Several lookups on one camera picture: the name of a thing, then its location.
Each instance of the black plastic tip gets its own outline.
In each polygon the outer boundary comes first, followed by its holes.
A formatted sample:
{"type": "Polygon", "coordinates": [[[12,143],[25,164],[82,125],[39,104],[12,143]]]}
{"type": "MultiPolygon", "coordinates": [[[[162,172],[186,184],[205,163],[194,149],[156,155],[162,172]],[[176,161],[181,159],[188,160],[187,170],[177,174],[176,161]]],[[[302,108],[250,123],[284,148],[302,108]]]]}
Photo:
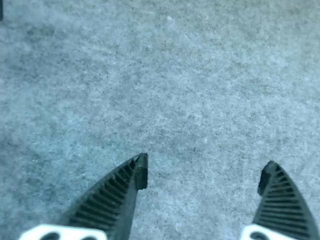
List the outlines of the black plastic tip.
{"type": "Polygon", "coordinates": [[[274,161],[262,170],[258,186],[262,196],[253,223],[298,240],[318,240],[309,208],[289,175],[274,161]]]}
{"type": "Polygon", "coordinates": [[[58,221],[103,230],[108,240],[128,240],[138,190],[148,182],[148,154],[127,160],[90,188],[58,221]]]}

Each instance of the white plastic part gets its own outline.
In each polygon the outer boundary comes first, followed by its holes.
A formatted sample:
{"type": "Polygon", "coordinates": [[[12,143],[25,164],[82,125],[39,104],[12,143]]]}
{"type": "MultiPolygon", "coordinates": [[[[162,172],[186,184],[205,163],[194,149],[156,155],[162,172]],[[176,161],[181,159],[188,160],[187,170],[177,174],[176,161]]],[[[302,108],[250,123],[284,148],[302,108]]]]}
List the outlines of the white plastic part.
{"type": "Polygon", "coordinates": [[[267,237],[265,240],[297,240],[257,224],[246,226],[242,231],[241,240],[253,240],[254,238],[251,237],[253,233],[263,234],[267,237]]]}
{"type": "Polygon", "coordinates": [[[86,238],[91,238],[92,240],[108,240],[105,232],[98,229],[53,224],[38,225],[24,232],[19,240],[45,240],[45,236],[50,233],[58,234],[58,240],[84,240],[86,238]]]}

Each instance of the floor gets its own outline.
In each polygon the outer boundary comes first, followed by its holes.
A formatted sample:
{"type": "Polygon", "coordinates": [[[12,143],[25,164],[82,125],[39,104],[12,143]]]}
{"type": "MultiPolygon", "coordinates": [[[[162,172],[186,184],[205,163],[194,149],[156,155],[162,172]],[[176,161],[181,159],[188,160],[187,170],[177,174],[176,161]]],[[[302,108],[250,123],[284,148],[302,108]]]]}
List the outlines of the floor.
{"type": "Polygon", "coordinates": [[[3,5],[0,239],[140,152],[130,240],[239,239],[270,160],[320,223],[319,1],[3,5]]]}

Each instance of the gray carpet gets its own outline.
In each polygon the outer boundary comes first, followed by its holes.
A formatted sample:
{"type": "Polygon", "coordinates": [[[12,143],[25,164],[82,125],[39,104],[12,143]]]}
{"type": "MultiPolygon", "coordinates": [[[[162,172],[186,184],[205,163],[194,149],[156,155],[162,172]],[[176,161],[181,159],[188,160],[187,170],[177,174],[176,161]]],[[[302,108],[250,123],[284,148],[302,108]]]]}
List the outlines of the gray carpet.
{"type": "Polygon", "coordinates": [[[131,240],[231,240],[263,166],[320,223],[318,0],[4,0],[0,239],[140,152],[131,240]]]}

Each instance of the ridged grip pad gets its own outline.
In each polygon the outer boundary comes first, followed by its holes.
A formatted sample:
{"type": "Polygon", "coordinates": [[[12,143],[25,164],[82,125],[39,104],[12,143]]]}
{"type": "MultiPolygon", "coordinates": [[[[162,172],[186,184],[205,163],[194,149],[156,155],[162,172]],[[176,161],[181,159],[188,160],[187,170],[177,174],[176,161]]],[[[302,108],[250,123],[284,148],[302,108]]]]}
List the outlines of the ridged grip pad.
{"type": "Polygon", "coordinates": [[[279,164],[264,167],[258,193],[262,200],[252,223],[299,240],[319,239],[305,200],[279,164]]]}
{"type": "Polygon", "coordinates": [[[148,182],[148,155],[141,153],[90,188],[58,221],[103,230],[109,240],[129,239],[138,190],[148,182]]]}

